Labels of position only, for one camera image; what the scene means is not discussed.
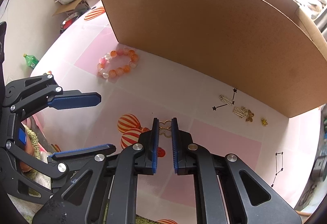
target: plastic bottle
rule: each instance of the plastic bottle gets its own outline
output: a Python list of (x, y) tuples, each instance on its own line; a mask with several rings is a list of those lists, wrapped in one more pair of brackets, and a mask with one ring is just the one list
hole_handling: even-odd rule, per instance
[(34, 69), (35, 66), (38, 64), (39, 60), (37, 58), (35, 58), (34, 55), (26, 55), (26, 53), (24, 53), (23, 55), (25, 57), (26, 60), (26, 64), (29, 68)]

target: cardboard box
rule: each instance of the cardboard box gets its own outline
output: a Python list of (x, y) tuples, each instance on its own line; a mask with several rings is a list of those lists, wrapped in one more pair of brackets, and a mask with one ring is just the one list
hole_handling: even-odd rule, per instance
[(55, 11), (55, 13), (52, 16), (55, 16), (57, 14), (65, 13), (69, 16), (72, 13), (76, 11), (87, 11), (91, 7), (93, 7), (98, 1), (100, 0), (74, 0), (68, 4), (59, 4), (58, 9)]
[(207, 74), (287, 117), (327, 102), (327, 43), (293, 0), (102, 2), (122, 44)]

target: pink and white tablecloth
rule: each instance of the pink and white tablecloth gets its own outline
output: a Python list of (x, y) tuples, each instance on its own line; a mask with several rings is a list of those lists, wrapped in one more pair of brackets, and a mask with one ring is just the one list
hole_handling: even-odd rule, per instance
[[(133, 114), (148, 128), (154, 117), (160, 121), (177, 117), (179, 128), (190, 132), (194, 142), (217, 155), (235, 153), (268, 184), (274, 182), (274, 190), (295, 206), (317, 150), (319, 109), (288, 119), (240, 90), (234, 93), (234, 87), (141, 50), (136, 50), (140, 61), (129, 74), (113, 80), (98, 77), (99, 58), (121, 47), (106, 14), (90, 21), (82, 16), (41, 59), (32, 76), (50, 70), (64, 90), (102, 96), (96, 107), (39, 112), (37, 119), (50, 143), (61, 150), (112, 143), (119, 153), (123, 134), (117, 122), (122, 115)], [(115, 59), (112, 68), (128, 61), (128, 57)], [(221, 94), (234, 95), (234, 105), (218, 108), (223, 105)], [(235, 115), (234, 106), (250, 109), (253, 122)], [(266, 127), (261, 118), (267, 119)], [(193, 177), (174, 174), (170, 138), (160, 137), (159, 146), (166, 155), (158, 159), (157, 174), (138, 178), (137, 214), (178, 224), (196, 223)], [(275, 179), (276, 169), (282, 166)]]

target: orange striped balloon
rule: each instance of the orange striped balloon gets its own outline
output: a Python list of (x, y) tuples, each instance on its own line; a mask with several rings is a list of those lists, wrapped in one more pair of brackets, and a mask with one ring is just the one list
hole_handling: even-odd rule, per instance
[(105, 13), (105, 9), (103, 6), (100, 6), (94, 10), (92, 10), (91, 12), (89, 12), (85, 17), (84, 17), (84, 20), (85, 21), (88, 21), (88, 20), (91, 20), (93, 18), (96, 18), (100, 15), (102, 15), (103, 13)]
[(141, 129), (140, 121), (133, 114), (124, 114), (119, 118), (117, 123), (118, 130), (122, 133), (127, 132), (130, 129)]
[(177, 224), (177, 222), (174, 220), (157, 220), (157, 222), (162, 224)]
[(122, 139), (120, 140), (120, 145), (121, 145), (122, 149), (137, 143), (141, 133), (142, 133), (142, 131), (137, 128), (133, 128), (133, 129), (130, 129), (127, 132), (125, 132), (122, 136)]

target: wall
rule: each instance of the wall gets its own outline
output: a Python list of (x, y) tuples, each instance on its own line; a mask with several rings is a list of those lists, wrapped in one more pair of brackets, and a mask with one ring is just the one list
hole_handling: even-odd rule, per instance
[(23, 54), (41, 58), (60, 36), (65, 14), (52, 16), (56, 10), (54, 0), (5, 0), (0, 7), (0, 21), (7, 22), (4, 42), (4, 81), (29, 77)]

